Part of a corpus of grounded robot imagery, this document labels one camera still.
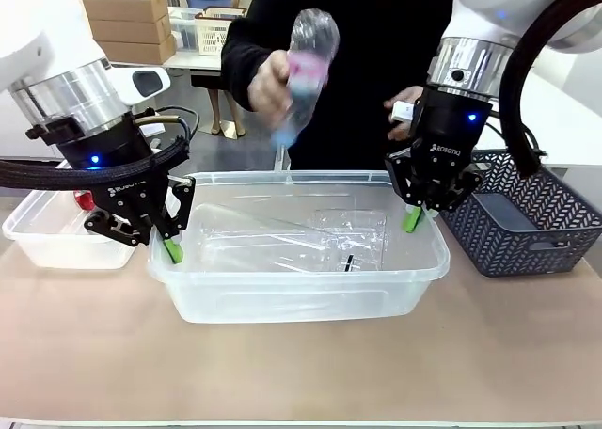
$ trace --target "pink bottle label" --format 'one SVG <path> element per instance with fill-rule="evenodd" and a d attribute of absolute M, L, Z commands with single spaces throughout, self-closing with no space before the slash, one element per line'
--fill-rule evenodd
<path fill-rule="evenodd" d="M 292 93 L 319 93 L 328 77 L 328 62 L 305 51 L 289 51 L 289 82 Z"/>

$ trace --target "black sleeve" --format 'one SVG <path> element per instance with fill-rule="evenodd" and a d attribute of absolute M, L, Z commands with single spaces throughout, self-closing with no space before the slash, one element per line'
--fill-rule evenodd
<path fill-rule="evenodd" d="M 452 6 L 453 0 L 429 0 L 428 8 L 425 8 L 429 16 L 422 20 L 420 47 L 412 60 L 412 68 L 419 74 L 413 81 L 415 86 L 426 85 L 431 62 L 437 55 L 441 37 L 452 19 Z"/>
<path fill-rule="evenodd" d="M 246 17 L 230 25 L 222 50 L 222 79 L 234 100 L 250 110 L 247 88 L 275 50 L 288 50 L 294 19 L 310 0 L 253 0 Z"/>

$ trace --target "black cable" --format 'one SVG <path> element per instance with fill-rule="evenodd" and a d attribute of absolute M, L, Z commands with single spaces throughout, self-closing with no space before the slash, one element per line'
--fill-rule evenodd
<path fill-rule="evenodd" d="M 158 153 L 123 166 L 96 170 L 71 170 L 46 166 L 15 165 L 0 161 L 0 186 L 13 189 L 39 189 L 41 191 L 70 191 L 90 189 L 104 185 L 119 185 L 134 179 L 142 179 L 157 167 L 171 168 L 188 155 L 188 141 L 178 136 L 173 144 Z"/>
<path fill-rule="evenodd" d="M 485 126 L 489 127 L 492 131 L 494 131 L 496 133 L 496 135 L 498 135 L 502 139 L 504 138 L 504 135 L 501 133 L 501 131 L 498 128 L 496 128 L 495 126 L 493 126 L 491 123 L 487 122 L 485 124 Z"/>
<path fill-rule="evenodd" d="M 186 134 L 186 140 L 190 142 L 190 140 L 192 139 L 192 133 L 190 132 L 190 127 L 188 126 L 188 123 L 186 123 L 186 120 L 184 120 L 182 117 L 178 117 L 178 123 L 184 129 L 184 133 Z"/>
<path fill-rule="evenodd" d="M 198 116 L 198 112 L 193 111 L 192 109 L 188 109 L 187 107 L 177 106 L 177 105 L 164 106 L 164 107 L 160 107 L 159 109 L 155 109 L 155 110 L 158 113 L 161 113 L 163 111 L 182 111 L 182 112 L 186 112 L 188 114 L 192 114 L 193 116 L 195 116 L 195 127 L 192 129 L 190 138 L 192 139 L 192 137 L 194 137 L 195 134 L 197 133 L 198 126 L 200 125 L 200 117 Z"/>
<path fill-rule="evenodd" d="M 541 151 L 534 150 L 527 136 L 520 112 L 520 99 L 527 75 L 535 59 L 554 35 L 583 10 L 602 0 L 555 0 L 533 22 L 508 59 L 499 87 L 501 130 L 521 176 L 528 177 L 541 165 Z"/>
<path fill-rule="evenodd" d="M 499 137 L 501 137 L 504 141 L 506 140 L 504 138 L 504 135 L 501 133 L 501 131 L 496 128 L 495 126 L 493 126 L 491 123 L 487 122 L 485 124 L 485 126 L 487 126 L 488 128 L 490 128 L 492 131 L 494 131 L 496 133 L 496 135 L 498 135 Z M 539 150 L 539 143 L 537 142 L 537 139 L 535 138 L 535 135 L 533 134 L 533 131 L 531 131 L 527 126 L 525 126 L 525 133 L 527 134 L 527 137 L 529 138 L 529 140 L 531 141 L 531 146 L 535 149 L 535 150 Z"/>

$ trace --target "clear plastic bottle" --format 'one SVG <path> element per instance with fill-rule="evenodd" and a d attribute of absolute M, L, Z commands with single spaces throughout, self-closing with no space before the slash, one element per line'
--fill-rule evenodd
<path fill-rule="evenodd" d="M 317 8 L 297 15 L 289 49 L 288 88 L 293 104 L 282 126 L 274 133 L 278 145 L 290 147 L 308 126 L 328 78 L 328 67 L 339 49 L 339 29 L 332 16 Z"/>

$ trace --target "clear plastic bag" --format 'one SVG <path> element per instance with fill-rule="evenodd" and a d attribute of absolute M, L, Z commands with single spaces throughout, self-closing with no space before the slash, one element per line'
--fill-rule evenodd
<path fill-rule="evenodd" d="M 337 237 L 282 220 L 201 204 L 195 272 L 332 272 L 341 268 Z"/>
<path fill-rule="evenodd" d="M 348 272 L 380 271 L 386 247 L 387 216 L 372 210 L 321 210 L 309 226 L 337 237 Z"/>

